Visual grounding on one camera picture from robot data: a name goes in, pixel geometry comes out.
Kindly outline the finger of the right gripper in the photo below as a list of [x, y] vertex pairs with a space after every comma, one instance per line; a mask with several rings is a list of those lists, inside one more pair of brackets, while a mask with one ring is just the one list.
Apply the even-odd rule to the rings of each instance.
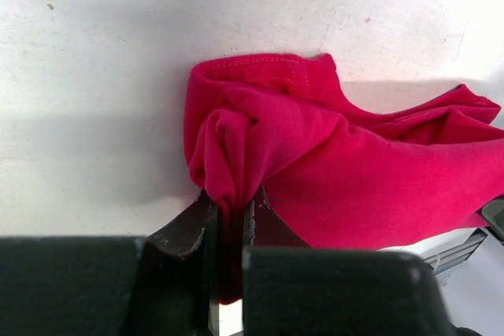
[[481, 210], [481, 216], [488, 223], [488, 228], [501, 242], [504, 239], [504, 198], [499, 196], [488, 202]]

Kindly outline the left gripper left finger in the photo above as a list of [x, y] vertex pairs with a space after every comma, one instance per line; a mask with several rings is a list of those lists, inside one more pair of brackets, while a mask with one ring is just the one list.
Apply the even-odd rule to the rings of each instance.
[[217, 206], [149, 236], [5, 236], [4, 335], [216, 335]]

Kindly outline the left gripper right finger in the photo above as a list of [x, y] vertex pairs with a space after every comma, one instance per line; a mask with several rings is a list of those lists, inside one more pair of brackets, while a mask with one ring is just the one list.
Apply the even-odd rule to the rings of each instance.
[[246, 335], [451, 335], [431, 268], [409, 253], [309, 247], [263, 189], [243, 222]]

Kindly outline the red t-shirt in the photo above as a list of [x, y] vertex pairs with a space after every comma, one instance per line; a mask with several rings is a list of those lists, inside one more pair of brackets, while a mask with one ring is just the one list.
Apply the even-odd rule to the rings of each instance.
[[243, 216], [259, 190], [315, 248], [407, 246], [484, 224], [503, 193], [499, 106], [458, 85], [396, 113], [359, 109], [329, 54], [254, 54], [191, 70], [191, 180], [220, 209], [220, 301], [242, 297]]

